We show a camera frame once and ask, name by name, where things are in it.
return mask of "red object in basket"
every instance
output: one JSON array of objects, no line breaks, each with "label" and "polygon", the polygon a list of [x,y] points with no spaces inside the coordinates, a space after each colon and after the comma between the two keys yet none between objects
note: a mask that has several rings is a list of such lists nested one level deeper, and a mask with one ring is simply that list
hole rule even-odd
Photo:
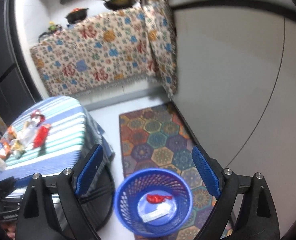
[{"label": "red object in basket", "polygon": [[165,202],[166,199],[172,199],[172,196],[160,196],[158,194],[156,195],[147,194],[147,197],[146,197],[146,200],[150,204],[159,204],[159,203]]},{"label": "red object in basket", "polygon": [[50,124],[44,124],[44,125],[40,126],[40,128],[36,134],[36,137],[33,140],[33,148],[34,149],[37,147],[40,147],[44,144],[44,142],[47,138],[50,126],[51,126]]}]

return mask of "rug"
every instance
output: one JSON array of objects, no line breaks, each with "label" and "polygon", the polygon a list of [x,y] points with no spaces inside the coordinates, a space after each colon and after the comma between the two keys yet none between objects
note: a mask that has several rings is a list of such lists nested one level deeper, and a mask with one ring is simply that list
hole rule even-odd
[{"label": "rug", "polygon": [[[121,114],[119,124],[125,178],[135,171],[160,167],[181,175],[192,191],[193,209],[189,219],[178,232],[160,239],[193,240],[216,199],[208,193],[192,161],[195,142],[173,103]],[[231,233],[228,223],[222,237]]]}]

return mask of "black pan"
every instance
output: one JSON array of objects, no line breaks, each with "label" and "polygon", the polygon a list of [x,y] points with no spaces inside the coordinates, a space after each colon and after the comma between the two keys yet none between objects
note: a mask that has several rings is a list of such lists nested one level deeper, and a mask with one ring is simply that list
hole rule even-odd
[{"label": "black pan", "polygon": [[104,1],[104,6],[113,11],[127,9],[133,7],[138,0],[101,0]]}]

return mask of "basket rim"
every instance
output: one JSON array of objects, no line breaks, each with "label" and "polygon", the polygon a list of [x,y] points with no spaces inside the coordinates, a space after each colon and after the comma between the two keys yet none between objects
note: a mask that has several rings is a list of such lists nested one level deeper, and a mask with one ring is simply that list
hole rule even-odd
[{"label": "basket rim", "polygon": [[133,232],[134,234],[138,234],[137,232],[134,232],[130,226],[128,226],[124,220],[122,219],[121,217],[121,214],[120,214],[120,211],[119,211],[119,208],[118,208],[118,197],[121,193],[121,189],[125,186],[125,184],[127,184],[133,177],[136,177],[138,176],[138,174],[140,173],[146,173],[146,172],[151,172],[151,171],[157,171],[157,172],[165,172],[165,173],[168,173],[168,174],[171,174],[173,176],[175,176],[178,180],[180,180],[184,186],[187,188],[187,191],[188,191],[188,195],[189,195],[189,209],[188,209],[188,212],[185,216],[185,218],[183,219],[183,221],[177,225],[176,227],[174,227],[173,229],[167,231],[166,233],[162,233],[162,234],[155,234],[155,235],[150,235],[150,234],[144,234],[144,233],[141,233],[140,235],[141,236],[144,236],[144,237],[161,237],[161,236],[167,236],[167,235],[170,235],[172,233],[174,233],[175,231],[179,230],[183,225],[184,223],[186,223],[186,221],[188,220],[189,216],[190,216],[190,213],[192,211],[192,192],[191,192],[191,189],[190,187],[188,186],[188,184],[184,181],[184,179],[178,175],[177,173],[173,172],[173,171],[170,171],[170,170],[167,170],[167,169],[163,169],[163,168],[148,168],[148,169],[144,169],[144,170],[140,170],[140,171],[136,171],[134,172],[133,174],[131,174],[130,176],[128,176],[127,178],[124,179],[124,181],[118,186],[117,190],[116,190],[116,193],[115,193],[115,196],[114,196],[114,201],[113,201],[113,205],[114,205],[114,209],[115,209],[115,214],[118,218],[118,220],[120,221],[120,223],[125,227],[127,228],[129,231]]}]

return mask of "striped tablecloth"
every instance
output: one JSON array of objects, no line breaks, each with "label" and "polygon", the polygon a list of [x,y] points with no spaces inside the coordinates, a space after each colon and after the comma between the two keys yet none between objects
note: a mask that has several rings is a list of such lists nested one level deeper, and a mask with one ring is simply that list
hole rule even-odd
[{"label": "striped tablecloth", "polygon": [[[44,123],[51,124],[46,142],[43,147],[36,149],[32,149],[32,144],[29,145],[19,160],[11,155],[6,160],[6,170],[0,171],[0,180],[11,176],[23,178],[35,172],[43,176],[58,174],[65,168],[73,167],[96,143],[104,148],[104,164],[113,157],[114,153],[104,138],[103,129],[78,100],[60,96],[41,101],[14,121],[16,131],[23,128],[24,122],[30,119],[30,114],[35,109],[39,109],[45,115]],[[18,190],[10,196],[16,197],[23,192],[24,190]]]}]

